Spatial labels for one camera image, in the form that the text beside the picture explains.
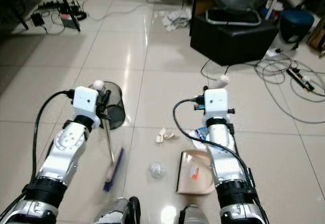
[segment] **black box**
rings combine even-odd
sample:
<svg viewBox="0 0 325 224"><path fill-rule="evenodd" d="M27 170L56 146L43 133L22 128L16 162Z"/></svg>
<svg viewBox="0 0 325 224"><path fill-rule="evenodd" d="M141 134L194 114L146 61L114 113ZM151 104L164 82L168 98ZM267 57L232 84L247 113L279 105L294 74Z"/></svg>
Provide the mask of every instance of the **black box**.
<svg viewBox="0 0 325 224"><path fill-rule="evenodd" d="M202 16L192 22L191 47L221 66L262 59L278 34L266 20L257 27L214 25Z"/></svg>

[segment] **wire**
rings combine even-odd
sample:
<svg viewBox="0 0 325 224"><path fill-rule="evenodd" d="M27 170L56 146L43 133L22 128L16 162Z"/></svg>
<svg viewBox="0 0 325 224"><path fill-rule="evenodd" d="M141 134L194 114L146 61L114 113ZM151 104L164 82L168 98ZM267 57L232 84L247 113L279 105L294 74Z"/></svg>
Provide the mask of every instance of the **wire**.
<svg viewBox="0 0 325 224"><path fill-rule="evenodd" d="M11 204L1 213L0 215L0 221L2 221L5 216L8 214L8 212L14 208L14 206L26 195L27 191L22 192Z"/></svg>
<svg viewBox="0 0 325 224"><path fill-rule="evenodd" d="M272 64L268 64L266 67L263 68L262 70L262 78L263 78L263 81L264 81L264 85L265 85L265 88L267 89L267 91L269 92L271 98L273 99L273 101L275 102L275 104L279 107L279 109L284 112L286 115L290 116L291 118L293 118L294 120L297 120L297 121L300 121L300 122L303 122L303 123L308 123L308 124L321 124L321 123L325 123L325 120L324 121L305 121L305 120L302 120L300 118L297 118L296 116L293 116L291 115L289 112L287 112L286 110L284 110L280 104L277 102L277 100L275 99L274 95L272 94L270 88L268 87L268 83L267 81L265 80L264 78L264 69L271 66Z"/></svg>
<svg viewBox="0 0 325 224"><path fill-rule="evenodd" d="M134 12L137 8L139 8L139 7L143 7L143 6L148 7L147 4L142 4L142 5L138 5L137 7L133 8L131 11L128 11L128 12L111 12L111 13L108 13L108 14L106 14L105 16L99 18L99 19L96 19L96 18L91 17L90 14L89 14L88 12L85 12L85 13L87 14L87 16L88 16L90 19L92 19L92 20L94 20L94 21L102 21L102 20L104 20L105 18L107 18L107 17L109 17L109 16L111 16L111 15L115 15L115 14L130 14L130 13Z"/></svg>
<svg viewBox="0 0 325 224"><path fill-rule="evenodd" d="M202 143L206 143L206 144L209 144L209 145L212 145L212 146L219 147L219 148L221 148L221 149L227 151L227 152L230 153L231 155L233 155L233 157L235 157L235 158L238 160L238 162L240 163L240 165L241 165L242 168L243 168L243 171L244 171L244 174L245 174L245 178L246 178L246 180L247 180L247 183L250 183L250 184L248 184L248 187L249 187L249 189L252 191L252 194L255 195L254 200L255 200L256 204L258 205L259 209L261 210L261 213L262 213L263 219L265 220L266 224L268 224L268 223L269 223L268 217L267 217L267 215L266 215L265 210L264 210L263 207L261 206L261 203L260 203L260 201L259 201L259 198L258 198L258 195L257 195L256 189L255 189L255 187L254 187L253 184L252 184L252 178L250 177L250 174L249 174L249 171L248 171L248 168L247 168L245 162L244 162L244 161L243 161L243 160L242 160L242 159L241 159L241 158L240 158L240 157L239 157L235 152L233 152L232 150L228 149L227 147L222 146L222 145L217 144L217 143L214 143L214 142L212 142L212 141L208 141L208 140L204 140L204 139L199 139L199 138L192 137L190 134L188 134L187 132L185 132L185 131L183 130L183 128L179 125L178 120L177 120L177 118L176 118L176 109L177 109L178 106L180 106L181 104L186 103L186 102L196 102L196 100L195 100L195 99L185 99L185 100L181 100L181 101L178 102L178 103L174 106L174 108L173 108L173 119L174 119L174 122L175 122L177 128L179 129L179 131L181 131L181 133L182 133L183 135L185 135L186 137L188 137L189 139L196 140L196 141L199 141L199 142L202 142Z"/></svg>
<svg viewBox="0 0 325 224"><path fill-rule="evenodd" d="M49 33L48 31L47 31L47 28L45 27L45 26L42 26L43 28L44 28L44 30L45 30L45 33L47 34L47 35L60 35L60 34L62 34L63 32L64 32L64 30L66 29L66 27L65 26L63 26L63 29L61 30L61 31L59 31L59 32L57 32L57 33Z"/></svg>
<svg viewBox="0 0 325 224"><path fill-rule="evenodd" d="M322 97L325 97L325 95L324 95L324 94L316 93L316 92L314 92L314 91L312 91L312 93L313 93L313 94L315 94L315 95L318 95L318 96L322 96Z"/></svg>
<svg viewBox="0 0 325 224"><path fill-rule="evenodd" d="M33 142L32 142L32 174L31 174L31 177L30 177L30 183L33 181L33 179L36 177L36 163L37 163L37 157L36 157L36 148L37 148L37 134L38 134L38 130L39 130L39 123L40 123L40 120L41 120L41 116L42 116L42 113L45 109L45 107L47 106L47 104L56 96L60 95L60 94L68 94L68 91L66 90L63 90L63 91L60 91L60 92L56 92L54 93L53 95L51 95L45 102L44 104L42 105L38 115L37 115L37 118L36 118L36 121L35 121L35 126L34 126L34 138L33 138Z"/></svg>
<svg viewBox="0 0 325 224"><path fill-rule="evenodd" d="M63 26L61 23L57 23L57 22L55 22L55 21L53 20L53 14L55 14L55 13L52 13L52 14L51 14L51 20L52 20L52 22L53 22L54 24L56 24L56 25Z"/></svg>
<svg viewBox="0 0 325 224"><path fill-rule="evenodd" d="M304 71L304 72L307 72L307 73L325 74L325 72L312 72L312 71L309 71L307 69L300 69L300 71Z"/></svg>
<svg viewBox="0 0 325 224"><path fill-rule="evenodd" d="M228 72L228 69L230 68L230 66L231 66L231 65L228 65L228 66L227 66L227 68L225 69L224 75L226 75L226 74L227 74L227 72Z"/></svg>
<svg viewBox="0 0 325 224"><path fill-rule="evenodd" d="M208 75L206 75L206 74L203 73L203 69L206 67L206 65L207 65L210 61L211 61L211 59L209 59L206 63L204 63L204 65L201 67L200 73L201 73L201 75L202 75L203 77L206 77L207 79L210 79L210 80L213 80L213 81L218 81L219 79L211 78L211 77L209 77ZM243 64L244 64L244 65L247 65L247 66L251 66L251 67L255 66L255 65L253 65L253 64L248 64L248 63L243 63ZM224 75L227 74L228 69L229 69L231 66L235 66L235 65L240 65L240 64L228 65L227 68L226 68L226 70L225 70L225 72L224 72Z"/></svg>
<svg viewBox="0 0 325 224"><path fill-rule="evenodd" d="M53 144L54 144L54 139L51 141L51 143L49 145L49 148L47 149L45 158L47 158L50 155L50 152L51 152L51 149L53 147Z"/></svg>

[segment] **white ball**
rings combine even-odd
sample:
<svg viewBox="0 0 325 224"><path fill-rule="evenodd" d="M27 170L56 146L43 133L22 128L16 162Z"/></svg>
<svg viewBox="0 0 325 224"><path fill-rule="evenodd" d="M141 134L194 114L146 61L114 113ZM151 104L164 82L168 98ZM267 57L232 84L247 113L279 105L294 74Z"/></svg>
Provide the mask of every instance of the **white ball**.
<svg viewBox="0 0 325 224"><path fill-rule="evenodd" d="M101 91L104 88L104 82L102 80L96 80L93 82L92 88Z"/></svg>

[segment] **power adapter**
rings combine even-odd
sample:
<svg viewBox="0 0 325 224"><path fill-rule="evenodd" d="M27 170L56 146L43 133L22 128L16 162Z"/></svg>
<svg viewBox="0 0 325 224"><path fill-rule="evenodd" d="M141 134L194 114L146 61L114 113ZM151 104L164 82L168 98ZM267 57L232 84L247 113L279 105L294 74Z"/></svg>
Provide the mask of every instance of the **power adapter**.
<svg viewBox="0 0 325 224"><path fill-rule="evenodd" d="M30 17L35 27L42 26L43 24L45 24L40 13L34 13Z"/></svg>
<svg viewBox="0 0 325 224"><path fill-rule="evenodd" d="M77 29L75 26L75 23L73 22L71 16L69 14L61 14L60 15L60 19L62 21L62 24L64 25L64 27L68 27L68 28L73 28L73 29Z"/></svg>

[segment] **charger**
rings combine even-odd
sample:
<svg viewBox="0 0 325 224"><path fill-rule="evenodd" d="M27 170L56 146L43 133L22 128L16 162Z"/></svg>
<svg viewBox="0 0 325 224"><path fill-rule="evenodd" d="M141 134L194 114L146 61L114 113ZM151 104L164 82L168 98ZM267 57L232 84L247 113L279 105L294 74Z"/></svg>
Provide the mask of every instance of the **charger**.
<svg viewBox="0 0 325 224"><path fill-rule="evenodd" d="M35 27L45 24L40 13L33 13L30 17Z"/></svg>

